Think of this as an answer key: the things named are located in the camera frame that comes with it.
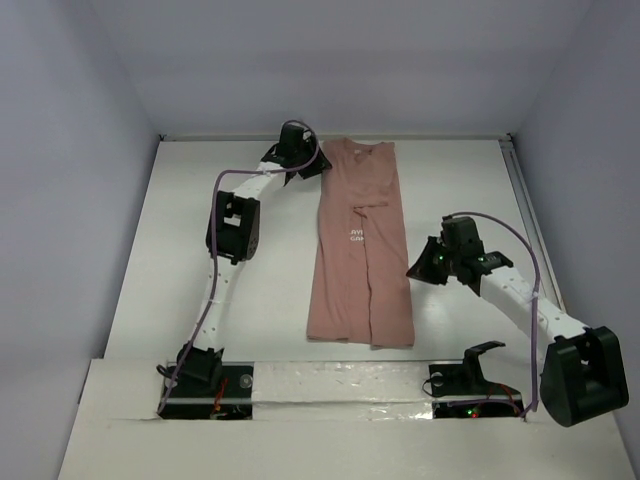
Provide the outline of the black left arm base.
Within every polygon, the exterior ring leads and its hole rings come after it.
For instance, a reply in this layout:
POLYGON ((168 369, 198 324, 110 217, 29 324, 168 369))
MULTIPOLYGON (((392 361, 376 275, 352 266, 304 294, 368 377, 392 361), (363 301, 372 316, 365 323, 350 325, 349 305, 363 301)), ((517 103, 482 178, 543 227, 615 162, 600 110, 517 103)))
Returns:
POLYGON ((170 380, 174 364, 159 365, 164 378, 161 397, 170 395, 159 417, 165 420, 251 420, 253 416, 253 363, 223 363, 214 386, 196 380, 170 380))

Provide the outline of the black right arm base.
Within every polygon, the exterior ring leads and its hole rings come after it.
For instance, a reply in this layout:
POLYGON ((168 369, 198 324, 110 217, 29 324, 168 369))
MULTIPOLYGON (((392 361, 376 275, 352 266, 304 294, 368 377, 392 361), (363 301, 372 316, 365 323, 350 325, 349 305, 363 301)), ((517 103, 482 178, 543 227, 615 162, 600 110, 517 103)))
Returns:
POLYGON ((480 356, 503 348, 499 341, 484 342, 464 351, 459 361, 429 366, 421 390, 432 400, 435 419, 522 418, 521 392, 485 378, 480 356))

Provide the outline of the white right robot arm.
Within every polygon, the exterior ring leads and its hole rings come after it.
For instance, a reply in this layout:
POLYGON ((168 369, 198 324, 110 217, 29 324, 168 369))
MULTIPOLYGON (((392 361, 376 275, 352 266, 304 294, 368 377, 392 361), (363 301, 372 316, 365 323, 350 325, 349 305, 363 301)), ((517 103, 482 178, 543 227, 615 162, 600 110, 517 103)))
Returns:
POLYGON ((499 341, 465 351, 456 365, 460 372, 452 378, 461 392, 443 392, 450 379, 443 375, 429 395, 445 397, 449 407, 466 406, 472 412, 486 404, 506 405, 520 418, 544 407, 563 427, 627 406, 629 390, 616 334, 605 326, 589 327, 546 299, 537 261, 532 263, 534 280, 528 282, 506 255, 486 251, 475 223, 478 216, 456 212, 443 217, 439 235, 428 238, 406 275, 430 285, 456 279, 525 333, 530 342, 531 399, 522 406, 509 395, 493 394, 496 369, 479 356, 501 347, 499 341))

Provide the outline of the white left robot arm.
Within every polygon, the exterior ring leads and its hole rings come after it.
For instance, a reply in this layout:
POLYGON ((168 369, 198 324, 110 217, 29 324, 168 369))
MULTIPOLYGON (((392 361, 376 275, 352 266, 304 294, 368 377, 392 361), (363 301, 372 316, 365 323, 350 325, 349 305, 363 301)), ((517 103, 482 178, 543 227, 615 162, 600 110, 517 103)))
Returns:
POLYGON ((286 121, 279 140, 250 169, 225 169, 214 182, 205 236, 210 273, 201 313, 191 337, 177 356, 173 385, 188 383, 209 395, 221 383, 225 317, 233 290, 260 240, 261 202, 294 177, 315 177, 331 168, 313 129, 286 121))

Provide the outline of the pink printed t-shirt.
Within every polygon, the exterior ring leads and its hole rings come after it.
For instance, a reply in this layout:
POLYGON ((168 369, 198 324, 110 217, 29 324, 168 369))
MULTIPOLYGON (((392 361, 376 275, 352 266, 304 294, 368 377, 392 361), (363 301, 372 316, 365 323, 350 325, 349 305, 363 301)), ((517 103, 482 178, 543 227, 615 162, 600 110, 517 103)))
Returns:
POLYGON ((324 143, 311 341, 408 349, 415 342, 395 146, 324 143))

